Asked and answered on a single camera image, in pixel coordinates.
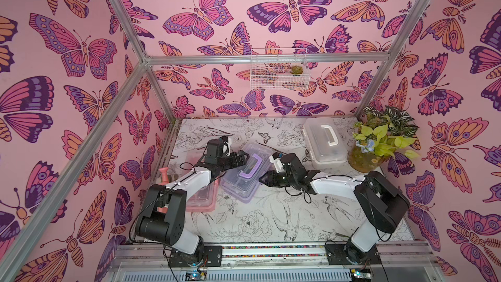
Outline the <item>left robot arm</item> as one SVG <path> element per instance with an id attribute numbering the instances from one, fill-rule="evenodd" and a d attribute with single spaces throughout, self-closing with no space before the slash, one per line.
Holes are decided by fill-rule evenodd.
<path id="1" fill-rule="evenodd" d="M 147 190 L 134 234 L 199 261 L 204 254 L 204 240 L 184 229 L 186 203 L 223 172 L 243 167 L 249 159 L 247 152 L 231 150 L 229 137 L 209 140 L 201 158 L 193 164 L 192 171 L 167 185 L 154 184 Z"/>

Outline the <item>white toolbox clear lid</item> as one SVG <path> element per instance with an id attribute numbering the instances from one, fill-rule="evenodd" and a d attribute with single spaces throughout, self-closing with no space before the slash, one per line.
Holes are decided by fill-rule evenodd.
<path id="1" fill-rule="evenodd" d="M 332 118 L 307 119 L 303 135 L 315 169 L 333 168 L 347 160 L 347 147 Z"/>

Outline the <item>purple toolbox clear lid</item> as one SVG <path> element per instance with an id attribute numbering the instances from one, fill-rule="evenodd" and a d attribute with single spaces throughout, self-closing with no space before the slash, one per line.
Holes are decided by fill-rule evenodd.
<path id="1" fill-rule="evenodd" d="M 271 166 L 269 158 L 274 151 L 257 142 L 247 142 L 241 150 L 249 154 L 247 164 L 227 171 L 220 179 L 220 186 L 226 193 L 246 204 L 251 201 L 261 185 L 259 178 L 269 171 Z"/>

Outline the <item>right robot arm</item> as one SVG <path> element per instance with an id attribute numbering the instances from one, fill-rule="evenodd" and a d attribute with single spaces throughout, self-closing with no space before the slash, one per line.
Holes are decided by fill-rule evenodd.
<path id="1" fill-rule="evenodd" d="M 308 171 L 296 154 L 275 153 L 270 162 L 274 169 L 259 178 L 267 187 L 291 187 L 300 195 L 328 195 L 358 202 L 365 221 L 343 248 L 347 261 L 352 264 L 366 261 L 383 235 L 395 232 L 410 207 L 402 192 L 378 171 L 359 176 Z"/>

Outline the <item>pink toolbox clear lid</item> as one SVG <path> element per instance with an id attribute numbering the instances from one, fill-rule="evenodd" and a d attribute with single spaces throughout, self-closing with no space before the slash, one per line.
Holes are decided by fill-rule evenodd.
<path id="1" fill-rule="evenodd" d="M 186 174 L 193 173 L 192 165 L 195 165 L 199 158 L 201 158 L 201 153 L 190 152 L 187 154 L 184 161 L 181 157 L 173 159 L 168 168 L 168 174 L 171 175 L 172 180 L 177 180 L 185 176 Z M 197 193 L 195 193 L 186 203 L 187 212 L 212 212 L 215 210 L 215 202 L 218 191 L 218 181 L 202 188 Z"/>

